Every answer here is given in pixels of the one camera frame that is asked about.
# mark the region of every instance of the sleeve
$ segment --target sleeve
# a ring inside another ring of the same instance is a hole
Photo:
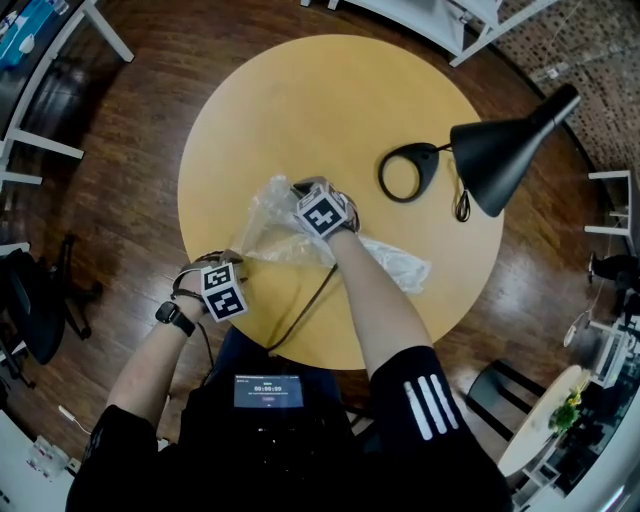
[[[371,379],[384,457],[403,487],[429,484],[447,509],[511,511],[507,482],[456,406],[432,348],[396,354]]]
[[[158,454],[155,430],[142,418],[109,406],[87,445],[67,498],[67,512],[117,510],[144,503],[145,481]]]

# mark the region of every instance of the white shelf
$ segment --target white shelf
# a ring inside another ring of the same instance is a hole
[[[376,12],[385,18],[431,39],[456,57],[464,48],[462,9],[447,0],[345,0]]]
[[[453,0],[459,6],[467,9],[476,18],[491,28],[496,28],[498,21],[498,4],[496,0]]]

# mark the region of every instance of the lamp base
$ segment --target lamp base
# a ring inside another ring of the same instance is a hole
[[[396,203],[410,203],[418,199],[431,183],[436,170],[438,169],[438,161],[440,160],[439,151],[447,146],[436,147],[428,142],[416,142],[399,147],[388,153],[378,166],[378,183],[384,194]],[[418,187],[416,191],[407,197],[398,197],[391,193],[384,182],[384,171],[387,162],[393,157],[400,157],[409,160],[416,168],[418,173]]]

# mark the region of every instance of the desk lamp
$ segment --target desk lamp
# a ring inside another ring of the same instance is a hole
[[[415,201],[427,189],[438,168],[439,152],[453,153],[464,192],[456,206],[456,218],[466,222],[470,193],[490,217],[497,217],[511,199],[533,156],[542,143],[580,102],[580,95],[566,84],[524,119],[487,121],[451,128],[449,144],[428,143],[402,146],[387,154],[378,168],[378,181],[387,197],[399,203]],[[392,157],[412,162],[418,170],[418,187],[408,197],[393,195],[384,182],[384,171]]]

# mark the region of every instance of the wrist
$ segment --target wrist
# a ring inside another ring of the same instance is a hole
[[[176,297],[173,302],[180,308],[180,312],[194,324],[204,316],[204,306],[198,299],[181,295]]]
[[[333,233],[330,233],[325,241],[329,244],[329,247],[333,249],[334,245],[341,244],[344,240],[349,240],[353,237],[357,238],[357,235],[353,231],[347,228],[338,228]]]

